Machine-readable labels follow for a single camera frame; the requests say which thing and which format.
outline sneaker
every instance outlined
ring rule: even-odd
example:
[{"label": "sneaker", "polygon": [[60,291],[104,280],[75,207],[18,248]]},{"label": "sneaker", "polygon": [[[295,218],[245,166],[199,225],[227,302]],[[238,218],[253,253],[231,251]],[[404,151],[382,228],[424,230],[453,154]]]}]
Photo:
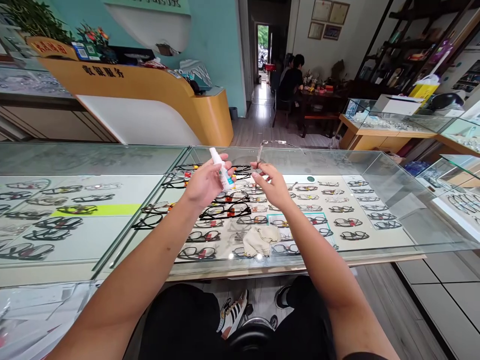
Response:
[{"label": "sneaker", "polygon": [[289,308],[288,304],[282,302],[282,295],[290,289],[291,285],[285,285],[278,289],[278,291],[275,293],[275,306],[279,309],[286,309]]},{"label": "sneaker", "polygon": [[223,339],[227,339],[237,330],[248,302],[249,291],[245,290],[233,304],[230,305],[230,299],[228,299],[223,305],[222,310],[220,310],[220,324],[223,324],[220,332]]}]

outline white sneaker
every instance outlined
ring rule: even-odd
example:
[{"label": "white sneaker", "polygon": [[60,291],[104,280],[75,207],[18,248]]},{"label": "white sneaker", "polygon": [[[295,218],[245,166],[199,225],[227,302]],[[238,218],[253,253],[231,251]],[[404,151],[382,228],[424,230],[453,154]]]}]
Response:
[{"label": "white sneaker", "polygon": [[237,330],[248,302],[249,291],[245,290],[237,301],[234,301],[233,304],[230,305],[230,299],[228,299],[220,310],[220,332],[223,339],[228,338]]}]

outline teal wall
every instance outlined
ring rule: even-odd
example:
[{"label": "teal wall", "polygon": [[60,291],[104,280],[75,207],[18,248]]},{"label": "teal wall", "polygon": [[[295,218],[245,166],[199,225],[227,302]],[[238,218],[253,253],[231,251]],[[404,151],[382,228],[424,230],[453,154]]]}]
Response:
[{"label": "teal wall", "polygon": [[[102,27],[110,44],[142,48],[110,15],[102,0],[48,0],[75,32],[81,23]],[[228,105],[238,108],[238,116],[247,112],[241,71],[241,49],[237,27],[236,0],[190,0],[191,29],[188,46],[178,56],[160,56],[172,69],[180,60],[202,61],[214,85],[224,87]]]}]

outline white spray bottle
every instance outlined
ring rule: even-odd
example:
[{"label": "white spray bottle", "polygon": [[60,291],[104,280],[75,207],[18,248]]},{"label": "white spray bottle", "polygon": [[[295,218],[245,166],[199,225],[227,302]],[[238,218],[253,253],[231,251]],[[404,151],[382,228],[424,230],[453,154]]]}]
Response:
[{"label": "white spray bottle", "polygon": [[223,186],[223,190],[230,190],[235,186],[235,183],[229,176],[227,169],[225,168],[225,161],[222,160],[219,153],[217,152],[217,149],[215,149],[214,147],[210,148],[210,154],[214,164],[221,164],[218,175],[220,177],[220,182]]}]

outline forearm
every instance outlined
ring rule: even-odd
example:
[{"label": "forearm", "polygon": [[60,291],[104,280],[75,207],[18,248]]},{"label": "forearm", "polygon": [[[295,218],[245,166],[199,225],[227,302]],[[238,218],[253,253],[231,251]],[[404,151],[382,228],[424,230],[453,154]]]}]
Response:
[{"label": "forearm", "polygon": [[77,322],[88,321],[94,327],[130,319],[136,323],[169,276],[200,212],[180,199],[108,276]]},{"label": "forearm", "polygon": [[345,261],[293,201],[282,211],[308,274],[327,307],[369,306]]}]

